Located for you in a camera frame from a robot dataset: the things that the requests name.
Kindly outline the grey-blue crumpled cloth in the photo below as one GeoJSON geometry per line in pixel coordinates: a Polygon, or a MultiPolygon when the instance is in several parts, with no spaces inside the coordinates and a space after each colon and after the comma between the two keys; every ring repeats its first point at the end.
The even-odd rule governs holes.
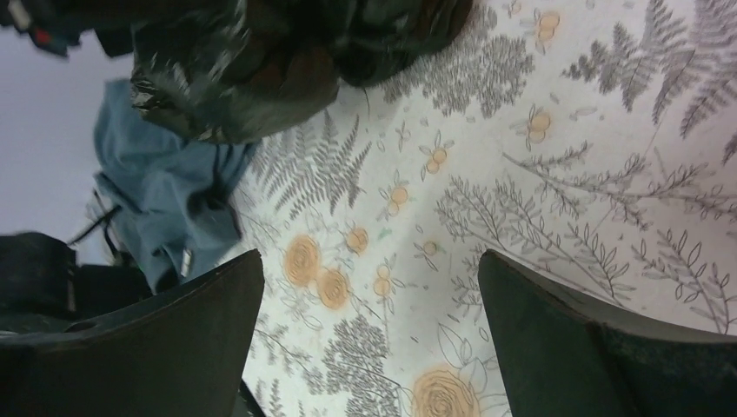
{"type": "Polygon", "coordinates": [[[98,189],[153,293],[210,271],[241,240],[230,197],[253,145],[189,142],[143,120],[126,79],[106,82],[94,128],[98,189]]]}

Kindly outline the floral patterned table mat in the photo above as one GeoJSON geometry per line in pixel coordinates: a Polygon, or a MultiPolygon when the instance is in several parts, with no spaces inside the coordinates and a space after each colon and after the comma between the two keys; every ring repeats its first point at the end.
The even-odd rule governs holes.
{"type": "Polygon", "coordinates": [[[479,1],[456,41],[265,139],[236,193],[268,416],[509,416],[488,249],[736,331],[736,4],[479,1]]]}

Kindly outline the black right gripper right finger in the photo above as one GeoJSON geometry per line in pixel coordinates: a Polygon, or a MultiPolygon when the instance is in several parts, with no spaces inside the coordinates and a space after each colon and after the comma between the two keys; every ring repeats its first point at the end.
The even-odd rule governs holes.
{"type": "Polygon", "coordinates": [[[494,250],[478,282],[513,415],[735,415],[732,335],[629,312],[494,250]]]}

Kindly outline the black plastic trash bag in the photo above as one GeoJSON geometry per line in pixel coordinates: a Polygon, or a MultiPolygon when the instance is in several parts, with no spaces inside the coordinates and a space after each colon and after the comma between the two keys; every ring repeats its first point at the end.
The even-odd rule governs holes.
{"type": "Polygon", "coordinates": [[[252,143],[307,121],[342,84],[368,88],[448,47],[469,1],[230,1],[99,31],[132,55],[129,97],[186,140],[252,143]]]}

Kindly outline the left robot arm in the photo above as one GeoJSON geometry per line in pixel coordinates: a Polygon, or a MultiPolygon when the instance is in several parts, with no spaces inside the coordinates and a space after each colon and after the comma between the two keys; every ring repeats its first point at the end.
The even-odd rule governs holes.
{"type": "Polygon", "coordinates": [[[37,232],[1,237],[1,336],[61,332],[152,296],[130,266],[79,265],[76,251],[37,232]]]}

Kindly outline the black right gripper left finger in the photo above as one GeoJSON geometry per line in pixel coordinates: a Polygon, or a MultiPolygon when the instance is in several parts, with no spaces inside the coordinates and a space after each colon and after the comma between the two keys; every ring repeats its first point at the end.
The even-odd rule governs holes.
{"type": "Polygon", "coordinates": [[[1,340],[4,416],[230,416],[264,291],[243,253],[62,332],[1,340]]]}

